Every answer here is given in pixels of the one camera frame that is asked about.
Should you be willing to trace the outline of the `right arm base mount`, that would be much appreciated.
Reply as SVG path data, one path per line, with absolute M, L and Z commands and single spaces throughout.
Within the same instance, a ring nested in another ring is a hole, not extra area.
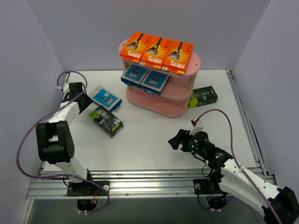
M 220 190 L 218 183 L 206 179 L 193 179 L 193 190 L 199 206 L 204 210 L 221 212 L 226 208 L 232 196 Z

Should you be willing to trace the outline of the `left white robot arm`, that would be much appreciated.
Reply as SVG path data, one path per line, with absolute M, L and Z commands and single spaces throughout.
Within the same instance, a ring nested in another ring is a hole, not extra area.
M 88 169 L 75 158 L 75 146 L 70 131 L 70 124 L 93 101 L 84 92 L 84 84 L 67 83 L 67 93 L 58 112 L 44 123 L 36 126 L 39 158 L 59 168 L 69 175 L 73 184 L 78 184 L 78 191 L 88 196 L 94 191 L 93 178 Z

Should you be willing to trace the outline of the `blue razor box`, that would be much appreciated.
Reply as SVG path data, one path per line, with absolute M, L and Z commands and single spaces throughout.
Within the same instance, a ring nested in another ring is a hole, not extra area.
M 140 88 L 148 72 L 149 69 L 132 64 L 121 75 L 121 81 L 128 86 Z
M 154 70 L 149 70 L 140 84 L 140 88 L 151 95 L 161 95 L 170 76 Z
M 95 104 L 103 106 L 110 112 L 116 110 L 122 103 L 122 99 L 120 97 L 100 85 L 98 85 L 88 95 Z

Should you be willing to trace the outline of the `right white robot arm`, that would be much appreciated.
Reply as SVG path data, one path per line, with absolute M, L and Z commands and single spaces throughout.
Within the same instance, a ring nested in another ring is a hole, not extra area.
M 174 150 L 191 152 L 212 170 L 210 191 L 228 193 L 255 209 L 268 224 L 293 224 L 299 218 L 299 202 L 289 187 L 280 188 L 257 176 L 234 157 L 209 141 L 208 134 L 181 129 L 168 143 Z

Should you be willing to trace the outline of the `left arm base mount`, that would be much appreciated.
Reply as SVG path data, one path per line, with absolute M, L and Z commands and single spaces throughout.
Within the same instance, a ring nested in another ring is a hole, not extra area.
M 70 197 L 84 197 L 89 196 L 91 199 L 78 199 L 77 208 L 80 211 L 95 211 L 98 205 L 98 197 L 106 196 L 104 190 L 99 189 L 93 184 L 80 182 L 80 183 L 68 183 L 67 196 Z

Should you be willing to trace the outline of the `small orange razor box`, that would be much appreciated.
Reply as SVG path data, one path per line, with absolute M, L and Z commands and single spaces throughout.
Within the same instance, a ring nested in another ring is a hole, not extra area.
M 172 41 L 161 70 L 183 75 L 189 63 L 193 44 L 178 40 Z

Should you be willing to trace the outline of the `black green razor box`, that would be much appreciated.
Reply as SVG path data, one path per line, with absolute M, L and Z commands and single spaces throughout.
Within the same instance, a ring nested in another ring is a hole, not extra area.
M 123 122 L 101 105 L 89 114 L 89 118 L 110 138 L 123 128 Z
M 216 103 L 218 95 L 213 86 L 194 89 L 190 95 L 188 108 L 195 108 L 199 106 Z

